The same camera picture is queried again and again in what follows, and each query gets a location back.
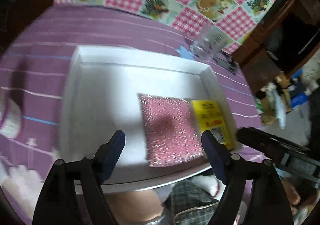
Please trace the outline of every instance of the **black device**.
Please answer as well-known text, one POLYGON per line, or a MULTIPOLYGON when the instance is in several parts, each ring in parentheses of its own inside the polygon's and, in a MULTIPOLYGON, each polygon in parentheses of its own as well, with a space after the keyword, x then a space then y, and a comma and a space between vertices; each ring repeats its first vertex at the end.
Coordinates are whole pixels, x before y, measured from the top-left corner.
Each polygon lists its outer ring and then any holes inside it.
POLYGON ((214 55, 213 59, 220 67, 225 68, 233 75, 237 73, 239 65, 234 61, 230 54, 220 50, 214 55))
MULTIPOLYGON (((317 170, 320 163, 307 157, 304 148, 254 128, 240 129, 237 137, 240 142, 262 151, 273 160, 265 159, 262 163, 246 161, 218 143, 212 132, 203 132, 204 151, 216 177, 226 184, 218 208, 208 224, 233 225, 245 183, 253 180, 251 201, 243 224, 292 225, 290 204, 272 162, 311 181, 313 188, 319 180, 317 170)), ((124 145, 124 132, 116 131, 96 154, 70 163, 57 160, 44 182, 32 224, 83 225, 74 187, 74 180, 80 180, 92 224, 118 225, 100 185, 111 176, 124 145)))

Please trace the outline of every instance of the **yellow label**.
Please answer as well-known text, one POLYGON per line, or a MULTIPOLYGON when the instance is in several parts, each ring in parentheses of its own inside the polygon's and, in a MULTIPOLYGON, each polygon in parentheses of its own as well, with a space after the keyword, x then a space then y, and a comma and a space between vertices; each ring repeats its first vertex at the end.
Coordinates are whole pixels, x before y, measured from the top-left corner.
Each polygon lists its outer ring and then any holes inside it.
POLYGON ((192 106, 200 132, 210 130, 219 143, 232 149, 231 139, 219 105, 211 100, 193 100, 192 106))

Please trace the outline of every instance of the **wooden furniture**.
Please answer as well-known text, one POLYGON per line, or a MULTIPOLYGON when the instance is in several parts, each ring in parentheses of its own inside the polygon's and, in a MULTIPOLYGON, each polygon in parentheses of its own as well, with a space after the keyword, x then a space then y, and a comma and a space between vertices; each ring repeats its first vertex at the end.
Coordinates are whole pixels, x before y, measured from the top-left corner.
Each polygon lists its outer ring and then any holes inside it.
POLYGON ((256 93, 260 88, 272 81, 281 71, 287 77, 292 76, 320 48, 319 25, 306 25, 306 29, 302 29, 299 28, 299 24, 294 22, 297 17, 294 15, 296 10, 301 9, 300 1, 277 0, 263 21, 252 31, 243 45, 232 54, 234 60, 243 71, 253 93, 256 93), (287 39, 290 38, 291 34, 290 27, 292 31, 301 31, 301 38, 297 38, 293 34, 292 45, 288 45, 288 49, 292 50, 292 52, 289 55, 284 55, 281 60, 275 61, 268 55, 266 40, 272 33, 275 34, 274 31, 279 30, 279 27, 284 32, 283 45, 280 49, 286 47, 287 39))

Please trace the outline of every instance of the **striped tablecloth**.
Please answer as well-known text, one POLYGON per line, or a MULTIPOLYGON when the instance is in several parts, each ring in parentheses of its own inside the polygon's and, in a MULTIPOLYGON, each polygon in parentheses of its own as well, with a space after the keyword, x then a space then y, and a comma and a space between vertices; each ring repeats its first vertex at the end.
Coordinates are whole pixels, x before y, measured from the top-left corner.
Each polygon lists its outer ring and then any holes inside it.
MULTIPOLYGON (((126 45, 179 56, 188 34, 158 21, 104 7, 55 5, 35 20, 0 61, 0 86, 22 109, 15 139, 0 135, 0 184, 25 223, 31 224, 42 181, 59 157, 59 121, 70 59, 77 45, 126 45)), ((222 86, 236 126, 261 128, 255 101, 241 71, 232 75, 208 63, 222 86)), ((246 160, 261 153, 244 147, 246 160)))

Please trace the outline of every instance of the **white container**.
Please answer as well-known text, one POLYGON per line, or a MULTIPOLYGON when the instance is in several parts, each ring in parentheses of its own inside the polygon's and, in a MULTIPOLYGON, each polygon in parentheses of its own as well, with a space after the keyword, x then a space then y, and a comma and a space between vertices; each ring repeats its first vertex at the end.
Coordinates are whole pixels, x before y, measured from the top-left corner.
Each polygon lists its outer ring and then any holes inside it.
POLYGON ((21 130, 20 107, 0 88, 0 134, 14 139, 21 130))
POLYGON ((236 126, 210 66, 175 56, 107 46, 79 46, 64 94, 60 153, 80 160, 123 130, 125 147, 105 192, 150 189, 210 168, 205 157, 187 163, 149 167, 138 94, 218 102, 230 135, 236 126))

